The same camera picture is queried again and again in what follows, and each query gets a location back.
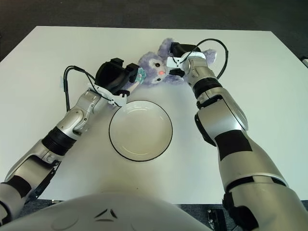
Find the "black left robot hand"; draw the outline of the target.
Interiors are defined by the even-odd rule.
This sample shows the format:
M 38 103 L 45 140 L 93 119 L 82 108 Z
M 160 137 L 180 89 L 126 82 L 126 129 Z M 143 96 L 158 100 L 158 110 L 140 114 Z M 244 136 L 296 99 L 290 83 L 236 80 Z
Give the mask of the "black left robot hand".
M 96 73 L 90 90 L 100 95 L 111 105 L 122 107 L 130 95 L 129 87 L 140 83 L 141 68 L 134 63 L 123 67 L 123 60 L 113 58 L 103 63 Z

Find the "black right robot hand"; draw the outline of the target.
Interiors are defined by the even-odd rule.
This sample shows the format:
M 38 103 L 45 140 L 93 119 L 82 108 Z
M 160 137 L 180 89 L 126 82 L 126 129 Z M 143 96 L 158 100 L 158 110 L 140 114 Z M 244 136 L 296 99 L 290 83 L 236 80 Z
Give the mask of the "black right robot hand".
M 168 74 L 183 77 L 185 75 L 183 69 L 184 64 L 190 57 L 197 57 L 206 60 L 204 53 L 194 45 L 172 42 L 166 61 Z

